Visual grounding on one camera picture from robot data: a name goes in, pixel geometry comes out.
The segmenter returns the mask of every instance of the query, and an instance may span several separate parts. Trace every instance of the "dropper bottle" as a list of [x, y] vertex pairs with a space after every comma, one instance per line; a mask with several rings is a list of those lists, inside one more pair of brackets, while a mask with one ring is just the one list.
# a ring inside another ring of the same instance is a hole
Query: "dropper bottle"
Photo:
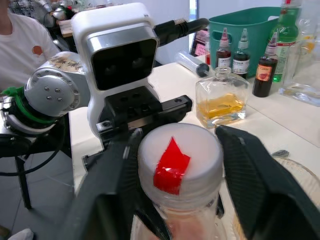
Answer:
[[250, 54], [248, 51], [248, 32], [244, 28], [241, 39], [238, 43], [238, 49], [233, 54], [232, 72], [246, 79], [250, 64]]
[[230, 67], [231, 51], [229, 48], [229, 39], [227, 28], [223, 29], [219, 49], [216, 51], [215, 67]]
[[277, 53], [278, 32], [273, 33], [265, 53], [259, 59], [252, 94], [259, 98], [269, 96], [273, 78], [278, 64]]

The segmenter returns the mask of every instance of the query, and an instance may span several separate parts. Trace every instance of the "green basket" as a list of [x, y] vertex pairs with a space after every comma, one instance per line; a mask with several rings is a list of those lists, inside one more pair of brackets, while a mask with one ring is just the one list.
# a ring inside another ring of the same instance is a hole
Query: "green basket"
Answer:
[[210, 18], [211, 66], [213, 68], [216, 67], [216, 51], [219, 48], [224, 28], [227, 28], [228, 31], [229, 45], [232, 53], [238, 48], [242, 31], [246, 28], [251, 56], [247, 76], [254, 76], [257, 71], [259, 58], [265, 53], [270, 32], [278, 22], [278, 19], [268, 19], [272, 16], [278, 17], [280, 10], [280, 7], [255, 7]]

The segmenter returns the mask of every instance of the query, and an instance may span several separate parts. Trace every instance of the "green zip tie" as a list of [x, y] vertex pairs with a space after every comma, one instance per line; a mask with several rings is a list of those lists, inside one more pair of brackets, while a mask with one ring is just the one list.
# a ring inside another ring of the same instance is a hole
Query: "green zip tie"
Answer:
[[42, 120], [40, 118], [37, 118], [36, 116], [33, 116], [28, 110], [25, 108], [25, 106], [22, 103], [21, 97], [24, 94], [24, 88], [19, 87], [15, 88], [14, 86], [8, 87], [6, 90], [1, 92], [1, 94], [7, 95], [9, 97], [13, 97], [15, 99], [17, 107], [20, 109], [20, 111], [30, 120], [37, 122], [39, 124], [52, 124], [56, 120]]

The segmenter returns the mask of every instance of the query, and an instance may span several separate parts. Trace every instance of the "person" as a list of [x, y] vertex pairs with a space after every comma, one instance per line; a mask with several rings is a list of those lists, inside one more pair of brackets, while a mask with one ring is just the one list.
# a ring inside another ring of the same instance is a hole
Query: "person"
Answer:
[[47, 29], [37, 20], [10, 13], [0, 0], [0, 93], [23, 87], [32, 73], [59, 52]]

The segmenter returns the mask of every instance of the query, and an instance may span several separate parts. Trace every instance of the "brown bottle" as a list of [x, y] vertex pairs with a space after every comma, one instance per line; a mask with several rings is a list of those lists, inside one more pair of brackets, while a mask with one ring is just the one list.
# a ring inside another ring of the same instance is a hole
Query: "brown bottle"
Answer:
[[223, 29], [219, 49], [216, 51], [215, 67], [230, 67], [231, 51], [229, 48], [229, 39], [227, 28]]
[[277, 32], [275, 32], [265, 49], [264, 56], [259, 59], [252, 94], [259, 98], [269, 96], [274, 74], [278, 64]]

